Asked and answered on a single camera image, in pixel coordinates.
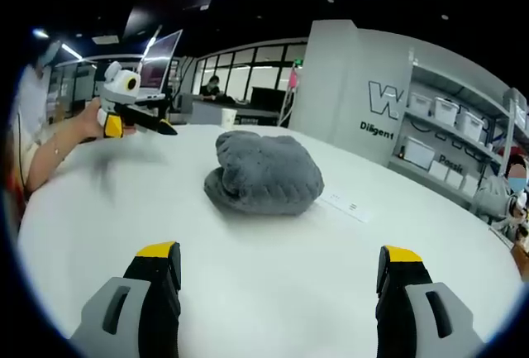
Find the person's left hand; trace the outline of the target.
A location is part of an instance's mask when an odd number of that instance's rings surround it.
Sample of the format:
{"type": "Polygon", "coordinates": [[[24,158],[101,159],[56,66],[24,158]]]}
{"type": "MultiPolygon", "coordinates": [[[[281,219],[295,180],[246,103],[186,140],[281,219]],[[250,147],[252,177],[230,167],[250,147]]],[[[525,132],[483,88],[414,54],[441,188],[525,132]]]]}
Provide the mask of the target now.
{"type": "Polygon", "coordinates": [[[103,138],[104,130],[98,122],[100,98],[94,98],[86,108],[74,118],[74,135],[78,143],[103,138]]]}

